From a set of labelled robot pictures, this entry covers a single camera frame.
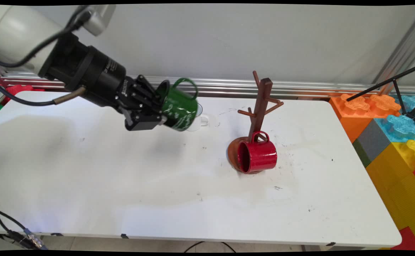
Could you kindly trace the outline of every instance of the yellow foam block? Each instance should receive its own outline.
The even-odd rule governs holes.
[[[396,183],[389,189],[389,196],[415,236],[415,176],[408,175]]]
[[[377,169],[380,181],[387,190],[413,172],[393,143],[389,144],[370,164]]]
[[[391,218],[394,221],[397,229],[401,230],[407,227],[408,223],[406,223],[404,219],[401,217],[399,209],[397,208],[394,201],[389,196],[388,191],[384,188],[383,182],[381,182],[377,174],[377,169],[374,167],[373,164],[368,165],[365,169],[367,170],[367,173],[370,176],[370,179],[375,185],[375,188],[377,189],[378,194],[381,197],[381,200],[383,200],[383,203],[386,206],[386,209],[388,209],[388,212],[391,215]]]
[[[393,142],[396,151],[400,154],[411,171],[415,170],[415,141],[410,139],[406,143]]]

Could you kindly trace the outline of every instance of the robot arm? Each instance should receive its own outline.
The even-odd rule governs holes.
[[[81,97],[100,107],[113,107],[126,117],[129,131],[150,130],[165,122],[162,97],[144,76],[126,76],[122,65],[71,33],[83,26],[99,35],[114,9],[115,5],[80,6],[64,29],[30,7],[0,5],[0,63],[23,60],[40,42],[59,33],[57,40],[42,47],[24,66],[41,78],[62,81],[67,91],[81,92]],[[169,86],[168,81],[160,86]]]

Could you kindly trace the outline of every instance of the wooden mug holder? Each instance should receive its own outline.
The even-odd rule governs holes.
[[[251,135],[256,131],[261,131],[261,125],[263,124],[264,116],[270,112],[276,110],[278,107],[282,107],[283,102],[272,99],[271,90],[272,90],[272,81],[269,78],[264,78],[259,80],[256,71],[253,71],[253,76],[255,78],[256,86],[258,86],[258,95],[256,96],[255,110],[252,112],[251,108],[248,108],[248,112],[243,110],[237,110],[238,113],[250,117],[250,131],[248,132],[248,137],[240,137],[233,140],[228,146],[228,159],[230,164],[239,172],[242,172],[237,162],[237,148],[239,147],[240,141],[251,141],[254,139],[258,141],[258,137],[266,141],[266,138],[262,134],[258,134],[257,137],[252,138]],[[276,105],[267,109],[267,103],[272,102]]]

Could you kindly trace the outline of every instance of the floor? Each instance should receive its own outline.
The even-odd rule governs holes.
[[[71,251],[139,251],[139,252],[184,252],[194,245],[195,241],[169,240],[141,240],[122,238],[70,237],[48,236],[42,237],[43,242],[50,250]],[[0,250],[7,250],[11,243],[0,239]],[[228,243],[236,252],[287,252],[302,251],[299,245],[274,245]],[[220,242],[201,243],[188,252],[232,252]]]

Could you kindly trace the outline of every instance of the mug handle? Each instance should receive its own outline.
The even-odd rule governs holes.
[[[188,79],[188,78],[179,78],[174,84],[173,84],[173,88],[176,88],[176,86],[178,86],[180,83],[182,83],[182,82],[189,82],[189,83],[191,83],[193,86],[194,86],[194,88],[195,88],[195,90],[196,90],[196,92],[195,92],[195,95],[191,98],[191,99],[196,99],[196,97],[198,97],[198,87],[196,86],[196,84],[192,81],[192,80],[190,80],[190,79]]]
[[[265,133],[265,132],[263,132],[263,131],[256,131],[256,132],[254,132],[254,133],[251,135],[251,143],[254,143],[254,142],[255,142],[255,137],[258,135],[258,133],[264,133],[264,134],[265,134],[265,136],[266,136],[266,139],[267,139],[267,141],[266,141],[266,142],[269,142],[269,136],[268,136],[268,134],[267,134],[267,133]]]
[[[201,115],[201,126],[207,125],[209,123],[209,117],[207,115]]]

